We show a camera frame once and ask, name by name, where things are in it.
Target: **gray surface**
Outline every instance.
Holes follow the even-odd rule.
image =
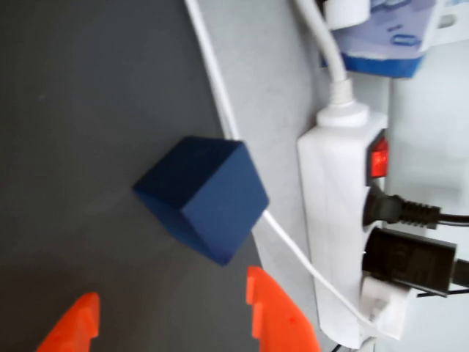
[[[182,1],[0,6],[0,351],[33,351],[88,290],[93,351],[256,351],[252,239],[221,268],[130,191],[185,134],[221,135]]]

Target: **black cable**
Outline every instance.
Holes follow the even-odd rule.
[[[463,295],[466,293],[469,293],[469,289],[449,291],[448,296]],[[440,295],[435,295],[434,293],[419,293],[417,295],[417,298],[433,297],[433,296],[440,297]]]
[[[462,224],[459,222],[450,222],[450,221],[439,221],[438,224],[443,225],[443,226],[452,226],[452,227],[469,227],[469,223]]]
[[[469,227],[469,216],[440,214],[438,224],[447,226]]]
[[[331,352],[337,352],[341,348],[342,348],[342,345],[337,345],[336,347],[334,347],[334,349]]]

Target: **orange object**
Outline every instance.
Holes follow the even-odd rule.
[[[261,268],[248,268],[246,301],[253,306],[252,336],[260,352],[321,351],[308,319]]]
[[[36,352],[89,352],[99,324],[100,298],[87,293],[60,318]]]

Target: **blue and white package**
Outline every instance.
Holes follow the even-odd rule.
[[[412,77],[429,47],[441,0],[372,0],[371,18],[334,37],[348,70]]]

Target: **power cord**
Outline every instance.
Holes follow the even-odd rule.
[[[466,293],[469,293],[469,289],[465,288],[464,290],[453,290],[448,292],[448,296],[455,296],[455,295],[464,295]],[[434,293],[430,292],[425,292],[425,293],[419,293],[417,295],[417,298],[424,298],[424,297],[440,297],[440,295],[436,295]]]
[[[469,227],[469,216],[440,214],[439,225]]]
[[[441,208],[388,196],[373,183],[366,198],[363,225],[375,221],[409,224],[435,230],[438,225],[469,227],[469,216],[442,214]]]

